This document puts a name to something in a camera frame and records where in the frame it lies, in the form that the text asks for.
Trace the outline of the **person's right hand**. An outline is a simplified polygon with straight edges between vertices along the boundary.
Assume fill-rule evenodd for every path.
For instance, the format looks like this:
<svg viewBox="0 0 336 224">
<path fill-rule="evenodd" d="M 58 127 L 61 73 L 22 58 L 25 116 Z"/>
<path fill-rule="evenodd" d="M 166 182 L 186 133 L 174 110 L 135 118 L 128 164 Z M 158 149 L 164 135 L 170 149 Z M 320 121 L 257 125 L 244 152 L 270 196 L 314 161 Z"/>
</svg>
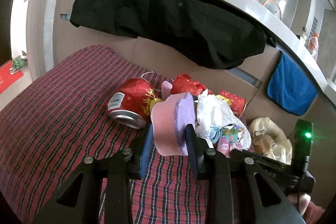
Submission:
<svg viewBox="0 0 336 224">
<path fill-rule="evenodd" d="M 325 209 L 311 201 L 311 196 L 308 194 L 300 194 L 299 196 L 289 194 L 288 199 L 298 209 L 299 214 L 307 224 L 317 223 L 325 212 Z"/>
</svg>

